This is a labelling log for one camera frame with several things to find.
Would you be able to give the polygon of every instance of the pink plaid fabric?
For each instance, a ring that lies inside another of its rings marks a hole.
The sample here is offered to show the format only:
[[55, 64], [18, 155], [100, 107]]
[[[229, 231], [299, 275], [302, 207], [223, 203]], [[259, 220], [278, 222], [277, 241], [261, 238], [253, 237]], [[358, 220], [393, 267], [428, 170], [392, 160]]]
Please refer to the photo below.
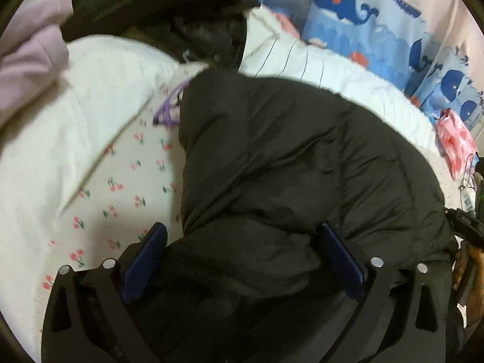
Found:
[[473, 162], [477, 152], [476, 143], [463, 121], [452, 109], [447, 109], [436, 123], [442, 147], [452, 178], [460, 178]]

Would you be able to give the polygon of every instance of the whale tail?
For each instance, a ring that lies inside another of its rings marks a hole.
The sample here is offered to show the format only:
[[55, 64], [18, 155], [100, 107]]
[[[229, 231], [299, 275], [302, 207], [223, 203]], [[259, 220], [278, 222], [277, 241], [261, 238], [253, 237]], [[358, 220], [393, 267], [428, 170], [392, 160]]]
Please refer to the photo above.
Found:
[[357, 25], [365, 24], [370, 19], [371, 15], [375, 15], [375, 17], [376, 17], [380, 14], [380, 11], [378, 9], [370, 8], [370, 6], [368, 4], [362, 4], [361, 10], [366, 11], [366, 17], [364, 19], [356, 18], [357, 19], [356, 20]]

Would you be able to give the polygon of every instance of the black jacket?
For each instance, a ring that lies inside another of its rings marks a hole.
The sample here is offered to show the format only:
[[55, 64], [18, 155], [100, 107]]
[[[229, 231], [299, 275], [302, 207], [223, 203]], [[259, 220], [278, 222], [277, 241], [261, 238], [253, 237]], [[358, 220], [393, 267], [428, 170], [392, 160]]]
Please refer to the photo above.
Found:
[[62, 26], [66, 41], [91, 34], [125, 35], [155, 46], [180, 62], [238, 67], [245, 48], [243, 12], [257, 0], [72, 0]]
[[371, 112], [282, 79], [208, 70], [185, 90], [185, 236], [134, 317], [170, 362], [318, 363], [353, 313], [324, 256], [328, 221], [369, 258], [444, 266], [457, 243], [423, 156]]

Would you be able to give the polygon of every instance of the blue gripper pad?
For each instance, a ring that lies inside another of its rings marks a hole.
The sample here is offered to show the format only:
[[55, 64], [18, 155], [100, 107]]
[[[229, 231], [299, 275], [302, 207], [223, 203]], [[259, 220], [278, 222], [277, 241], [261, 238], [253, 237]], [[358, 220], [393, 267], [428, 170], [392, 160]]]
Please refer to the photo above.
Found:
[[327, 222], [323, 222], [318, 231], [321, 233], [321, 245], [340, 286], [351, 299], [361, 303], [366, 297], [363, 286], [368, 276], [364, 253], [350, 242], [342, 242]]
[[122, 274], [120, 294], [125, 304], [141, 297], [167, 243], [168, 231], [166, 226], [161, 223], [153, 225], [142, 242], [138, 243], [141, 244], [141, 248]]

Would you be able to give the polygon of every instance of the white pillow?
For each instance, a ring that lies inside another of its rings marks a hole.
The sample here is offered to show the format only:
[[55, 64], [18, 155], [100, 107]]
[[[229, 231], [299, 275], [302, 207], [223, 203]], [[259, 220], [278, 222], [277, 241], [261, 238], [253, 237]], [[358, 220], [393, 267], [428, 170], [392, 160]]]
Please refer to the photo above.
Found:
[[152, 47], [112, 36], [83, 38], [69, 52], [57, 84], [0, 132], [0, 269], [12, 274], [0, 285], [0, 310], [16, 334], [32, 329], [34, 302], [23, 296], [32, 296], [57, 217], [153, 95], [157, 78], [169, 81], [178, 66]]

